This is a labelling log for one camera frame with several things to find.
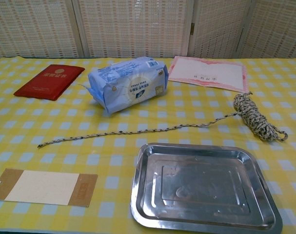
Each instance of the table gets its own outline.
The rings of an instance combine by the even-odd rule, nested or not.
[[[99,175],[88,208],[0,201],[0,231],[168,233],[137,224],[129,201],[140,146],[170,142],[236,146],[252,153],[282,216],[282,233],[295,234],[296,59],[231,59],[246,65],[253,101],[272,124],[288,132],[286,142],[262,142],[240,117],[231,117],[205,129],[90,138],[37,149],[59,137],[205,123],[234,111],[236,92],[170,81],[166,95],[108,116],[79,84],[89,85],[90,71],[122,60],[0,59],[0,175],[5,168]],[[169,67],[172,59],[160,60]],[[49,64],[86,70],[57,101],[13,96]]]

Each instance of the speckled rope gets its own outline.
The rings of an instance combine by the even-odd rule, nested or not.
[[[38,145],[38,148],[44,147],[46,145],[68,141],[68,140],[79,140],[79,139],[86,139],[91,137],[103,137],[108,135],[133,135],[133,134],[141,134],[141,133],[159,133],[159,132],[167,132],[183,127],[196,127],[196,128],[203,128],[208,127],[211,124],[214,124],[224,118],[229,116],[236,116],[240,115],[246,125],[250,127],[252,132],[257,135],[260,139],[266,141],[273,141],[273,140],[281,140],[284,141],[288,138],[288,134],[285,131],[279,130],[274,125],[267,122],[267,119],[264,115],[262,115],[256,104],[248,97],[248,95],[252,94],[251,92],[245,94],[237,94],[234,100],[234,108],[236,112],[232,114],[225,115],[223,117],[217,118],[214,121],[203,123],[203,124],[180,124],[175,125],[170,128],[162,128],[162,129],[145,129],[139,130],[135,132],[128,132],[128,131],[115,131],[115,132],[107,132],[107,133],[97,133],[91,135],[84,135],[84,136],[75,136],[75,137],[68,137],[68,138],[60,138],[52,141],[45,142],[43,144]],[[284,137],[279,137],[278,133],[284,134]]]

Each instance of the sanitary pad package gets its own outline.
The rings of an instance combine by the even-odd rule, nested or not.
[[[163,62],[140,57],[92,71],[88,79],[89,93],[111,114],[163,94],[168,72]]]

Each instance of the tray rim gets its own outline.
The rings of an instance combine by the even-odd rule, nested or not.
[[[151,146],[160,146],[160,147],[180,147],[180,148],[193,148],[199,150],[234,150],[239,151],[246,154],[250,157],[252,164],[255,168],[255,171],[258,175],[258,179],[263,187],[265,195],[269,201],[271,209],[273,211],[275,222],[270,229],[267,230],[257,230],[257,229],[249,229],[242,227],[233,227],[233,226],[222,226],[222,225],[212,225],[212,224],[199,224],[199,223],[187,223],[187,222],[179,222],[179,221],[168,221],[162,219],[148,219],[138,212],[136,207],[137,194],[138,194],[138,183],[140,180],[140,168],[142,164],[142,156],[144,151]],[[206,233],[223,233],[223,234],[232,234],[232,233],[241,233],[241,234],[278,234],[282,231],[282,218],[279,214],[279,211],[276,207],[274,199],[271,196],[269,188],[266,184],[266,181],[261,173],[260,167],[255,159],[255,157],[249,153],[248,151],[241,149],[239,147],[230,147],[230,146],[214,146],[214,145],[192,145],[192,144],[172,144],[172,143],[148,143],[143,145],[138,153],[138,161],[135,170],[135,176],[133,180],[132,193],[131,193],[131,201],[130,201],[130,210],[133,218],[142,226],[150,227],[150,228],[159,228],[159,229],[169,229],[169,230],[182,230],[182,231],[192,231],[192,232],[206,232]]]

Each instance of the metal tray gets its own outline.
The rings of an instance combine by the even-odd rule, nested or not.
[[[254,157],[236,147],[141,147],[131,212],[146,227],[278,234],[282,220]]]

